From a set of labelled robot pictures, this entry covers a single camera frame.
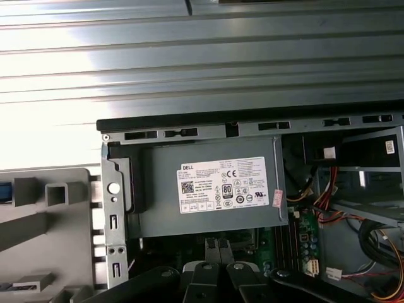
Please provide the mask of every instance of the slot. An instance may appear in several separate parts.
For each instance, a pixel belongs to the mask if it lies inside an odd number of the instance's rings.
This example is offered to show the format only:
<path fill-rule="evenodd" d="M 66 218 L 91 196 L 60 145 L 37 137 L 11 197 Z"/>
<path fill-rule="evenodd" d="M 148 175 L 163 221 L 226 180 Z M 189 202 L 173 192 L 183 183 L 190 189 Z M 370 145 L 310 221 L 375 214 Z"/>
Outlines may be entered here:
<path fill-rule="evenodd" d="M 117 230 L 118 229 L 118 217 L 117 217 L 117 215 L 109 216 L 109 227 L 110 227 L 111 230 Z"/>
<path fill-rule="evenodd" d="M 112 264 L 112 276 L 114 278 L 120 278 L 121 277 L 121 265 L 119 263 L 113 263 Z"/>
<path fill-rule="evenodd" d="M 226 122 L 226 137 L 238 137 L 239 136 L 239 123 L 237 122 Z"/>
<path fill-rule="evenodd" d="M 269 131 L 271 129 L 290 129 L 290 122 L 269 122 L 269 123 L 259 123 L 259 131 Z"/>
<path fill-rule="evenodd" d="M 195 137 L 198 135 L 198 129 L 197 128 L 183 128 L 180 131 L 165 131 L 164 136 L 166 138 L 172 138 L 175 136 L 181 136 L 181 137 Z"/>
<path fill-rule="evenodd" d="M 139 131 L 137 133 L 125 133 L 125 140 L 155 139 L 157 131 Z"/>
<path fill-rule="evenodd" d="M 339 118 L 339 119 L 326 119 L 326 120 L 323 120 L 323 126 L 324 126 L 324 127 L 334 126 L 334 125 L 339 125 L 339 126 L 351 125 L 351 121 L 350 121 L 349 118 Z"/>
<path fill-rule="evenodd" d="M 380 115 L 380 116 L 364 116 L 362 117 L 363 123 L 380 123 L 393 121 L 392 115 Z"/>

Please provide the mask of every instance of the green circuit board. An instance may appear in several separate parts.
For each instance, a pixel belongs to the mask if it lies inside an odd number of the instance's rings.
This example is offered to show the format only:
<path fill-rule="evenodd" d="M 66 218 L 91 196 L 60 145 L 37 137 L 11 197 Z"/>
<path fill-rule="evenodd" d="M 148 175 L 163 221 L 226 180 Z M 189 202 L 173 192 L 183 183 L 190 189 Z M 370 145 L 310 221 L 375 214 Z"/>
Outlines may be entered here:
<path fill-rule="evenodd" d="M 318 223 L 310 211 L 289 209 L 289 225 L 258 229 L 254 262 L 267 275 L 273 268 L 290 268 L 312 275 L 310 260 L 318 260 Z"/>
<path fill-rule="evenodd" d="M 316 216 L 311 212 L 300 212 L 299 218 L 299 243 L 302 256 L 301 272 L 311 274 L 308 269 L 310 260 L 320 259 L 319 230 Z"/>

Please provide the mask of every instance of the mounting hole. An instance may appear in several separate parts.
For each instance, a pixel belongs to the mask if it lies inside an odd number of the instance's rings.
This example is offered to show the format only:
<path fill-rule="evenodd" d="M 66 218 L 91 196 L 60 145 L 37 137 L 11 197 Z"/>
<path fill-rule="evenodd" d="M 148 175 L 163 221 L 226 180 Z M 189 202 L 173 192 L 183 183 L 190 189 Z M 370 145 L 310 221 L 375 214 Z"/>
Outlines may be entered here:
<path fill-rule="evenodd" d="M 204 298 L 206 298 L 206 295 L 203 292 L 200 292 L 200 293 L 196 294 L 196 298 L 197 299 L 204 299 Z"/>
<path fill-rule="evenodd" d="M 110 194 L 117 194 L 121 190 L 121 187 L 118 183 L 110 183 L 108 184 L 107 189 Z"/>

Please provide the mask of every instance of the yellow wire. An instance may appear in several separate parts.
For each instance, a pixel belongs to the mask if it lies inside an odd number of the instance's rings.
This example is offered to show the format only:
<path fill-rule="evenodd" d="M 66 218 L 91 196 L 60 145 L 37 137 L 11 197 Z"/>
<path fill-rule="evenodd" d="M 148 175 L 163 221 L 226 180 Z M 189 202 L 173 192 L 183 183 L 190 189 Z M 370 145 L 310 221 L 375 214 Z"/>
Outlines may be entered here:
<path fill-rule="evenodd" d="M 310 188 L 308 187 L 303 193 L 302 196 L 297 199 L 287 199 L 288 202 L 299 202 L 303 200 L 310 193 Z"/>
<path fill-rule="evenodd" d="M 400 282 L 398 283 L 398 287 L 397 287 L 396 291 L 395 291 L 393 294 L 389 295 L 388 297 L 378 297 L 378 296 L 375 295 L 374 293 L 372 293 L 372 296 L 373 296 L 374 298 L 378 299 L 378 300 L 389 300 L 389 299 L 391 299 L 392 297 L 394 297 L 396 294 L 398 294 L 398 292 L 400 291 L 401 287 L 403 286 L 403 282 L 404 282 L 404 281 L 403 281 L 403 262 L 402 262 L 402 260 L 401 260 L 401 256 L 400 256 L 400 254 L 398 253 L 398 250 L 397 250 L 396 246 L 390 241 L 390 239 L 387 237 L 386 233 L 383 232 L 382 230 L 379 230 L 379 232 L 380 232 L 385 238 L 387 238 L 387 241 L 389 242 L 391 248 L 393 248 L 395 254 L 397 255 L 398 264 L 400 265 Z"/>

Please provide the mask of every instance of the sticker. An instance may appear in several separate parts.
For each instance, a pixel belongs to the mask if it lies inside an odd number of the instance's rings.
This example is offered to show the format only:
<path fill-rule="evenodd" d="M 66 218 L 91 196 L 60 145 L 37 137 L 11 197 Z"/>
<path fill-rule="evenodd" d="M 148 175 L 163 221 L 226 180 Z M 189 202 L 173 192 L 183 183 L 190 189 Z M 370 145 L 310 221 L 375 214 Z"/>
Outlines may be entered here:
<path fill-rule="evenodd" d="M 386 152 L 388 155 L 395 153 L 394 141 L 386 141 Z"/>
<path fill-rule="evenodd" d="M 323 149 L 324 159 L 336 159 L 335 147 L 327 147 Z"/>
<path fill-rule="evenodd" d="M 336 268 L 326 268 L 326 274 L 329 279 L 340 281 L 342 277 L 342 270 L 338 270 Z"/>
<path fill-rule="evenodd" d="M 280 189 L 276 189 L 275 192 L 273 193 L 273 201 L 272 201 L 272 206 L 276 208 L 280 208 L 282 205 L 282 195 L 283 191 Z"/>
<path fill-rule="evenodd" d="M 181 213 L 270 204 L 264 157 L 182 164 L 177 183 Z"/>
<path fill-rule="evenodd" d="M 334 185 L 331 195 L 334 196 L 336 194 L 337 190 L 338 190 L 338 186 Z"/>

